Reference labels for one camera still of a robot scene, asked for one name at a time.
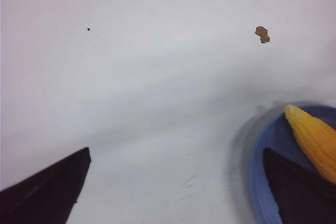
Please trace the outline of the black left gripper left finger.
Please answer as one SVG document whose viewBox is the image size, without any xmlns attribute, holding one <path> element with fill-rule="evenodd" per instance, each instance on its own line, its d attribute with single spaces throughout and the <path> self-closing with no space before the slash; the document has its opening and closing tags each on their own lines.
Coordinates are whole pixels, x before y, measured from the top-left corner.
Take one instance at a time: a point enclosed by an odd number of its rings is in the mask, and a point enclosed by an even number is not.
<svg viewBox="0 0 336 224">
<path fill-rule="evenodd" d="M 1 191 L 1 223 L 66 223 L 91 163 L 85 147 Z"/>
</svg>

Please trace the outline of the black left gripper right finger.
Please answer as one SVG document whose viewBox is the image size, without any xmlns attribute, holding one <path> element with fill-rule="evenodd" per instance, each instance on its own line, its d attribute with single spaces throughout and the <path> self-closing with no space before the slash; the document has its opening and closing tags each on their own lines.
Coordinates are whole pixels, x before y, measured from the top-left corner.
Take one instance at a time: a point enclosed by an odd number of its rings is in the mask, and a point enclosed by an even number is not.
<svg viewBox="0 0 336 224">
<path fill-rule="evenodd" d="M 262 156 L 282 223 L 335 223 L 335 184 L 270 148 Z"/>
</svg>

